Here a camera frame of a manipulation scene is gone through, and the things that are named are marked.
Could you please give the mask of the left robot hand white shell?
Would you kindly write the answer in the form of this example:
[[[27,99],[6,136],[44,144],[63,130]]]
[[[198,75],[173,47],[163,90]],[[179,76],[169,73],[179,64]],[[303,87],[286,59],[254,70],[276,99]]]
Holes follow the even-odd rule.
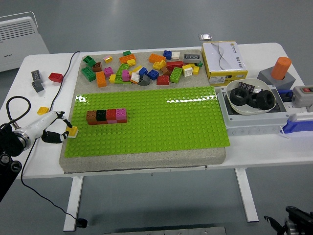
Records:
[[[23,128],[22,132],[26,134],[26,140],[28,141],[28,144],[32,145],[37,138],[41,137],[44,133],[44,130],[48,128],[56,119],[63,120],[68,127],[72,128],[72,124],[67,120],[64,114],[65,112],[63,111],[48,112]]]

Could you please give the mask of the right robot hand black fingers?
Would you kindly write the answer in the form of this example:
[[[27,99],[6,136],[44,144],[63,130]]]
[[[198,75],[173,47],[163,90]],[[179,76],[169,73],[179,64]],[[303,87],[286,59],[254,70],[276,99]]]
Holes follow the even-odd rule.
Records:
[[[271,227],[277,232],[277,235],[284,235],[287,232],[286,226],[281,226],[274,218],[270,216],[264,216],[264,219],[271,225]]]

